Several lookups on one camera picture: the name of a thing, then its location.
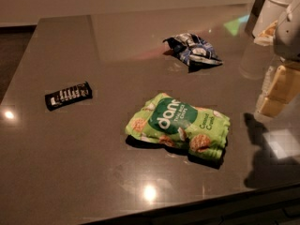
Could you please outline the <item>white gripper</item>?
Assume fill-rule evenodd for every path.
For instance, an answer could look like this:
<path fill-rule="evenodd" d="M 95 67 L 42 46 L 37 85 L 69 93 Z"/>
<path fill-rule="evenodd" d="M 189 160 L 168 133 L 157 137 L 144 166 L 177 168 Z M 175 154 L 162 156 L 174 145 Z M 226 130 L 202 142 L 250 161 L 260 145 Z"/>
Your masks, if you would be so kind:
<path fill-rule="evenodd" d="M 285 60 L 300 61 L 300 0 L 292 0 L 277 21 L 270 23 L 254 38 L 261 46 L 274 44 L 275 54 Z M 262 83 L 255 117 L 275 118 L 300 93 L 300 67 L 282 64 L 270 67 Z"/>

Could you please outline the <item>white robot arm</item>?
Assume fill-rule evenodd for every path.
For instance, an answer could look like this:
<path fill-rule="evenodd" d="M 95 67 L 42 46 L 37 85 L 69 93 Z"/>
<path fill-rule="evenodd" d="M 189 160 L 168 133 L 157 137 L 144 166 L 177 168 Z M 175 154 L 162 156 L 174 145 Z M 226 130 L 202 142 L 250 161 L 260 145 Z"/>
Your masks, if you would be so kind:
<path fill-rule="evenodd" d="M 300 0 L 265 0 L 252 35 L 256 44 L 272 46 L 281 61 L 265 73 L 256 104 L 255 119 L 266 122 L 300 93 Z"/>

